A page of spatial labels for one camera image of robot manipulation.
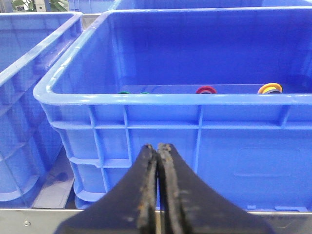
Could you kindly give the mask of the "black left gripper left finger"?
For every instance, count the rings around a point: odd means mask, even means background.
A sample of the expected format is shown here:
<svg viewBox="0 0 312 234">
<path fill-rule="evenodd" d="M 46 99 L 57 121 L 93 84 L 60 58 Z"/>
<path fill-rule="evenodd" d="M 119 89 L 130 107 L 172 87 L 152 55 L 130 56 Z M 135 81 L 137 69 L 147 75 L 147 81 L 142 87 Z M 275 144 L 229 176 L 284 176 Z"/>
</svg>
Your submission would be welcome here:
<svg viewBox="0 0 312 234">
<path fill-rule="evenodd" d="M 124 177 L 98 202 L 63 221 L 57 234 L 156 233 L 156 152 L 144 145 Z"/>
</svg>

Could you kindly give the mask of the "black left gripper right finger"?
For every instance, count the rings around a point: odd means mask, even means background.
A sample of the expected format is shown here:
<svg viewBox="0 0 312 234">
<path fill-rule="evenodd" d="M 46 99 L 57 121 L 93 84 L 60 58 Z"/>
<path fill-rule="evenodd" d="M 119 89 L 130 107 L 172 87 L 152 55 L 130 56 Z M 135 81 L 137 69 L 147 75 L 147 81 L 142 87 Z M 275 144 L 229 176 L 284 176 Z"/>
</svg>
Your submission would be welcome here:
<svg viewBox="0 0 312 234">
<path fill-rule="evenodd" d="M 208 186 L 174 145 L 157 150 L 162 230 L 165 234 L 271 234 L 272 227 Z"/>
</svg>

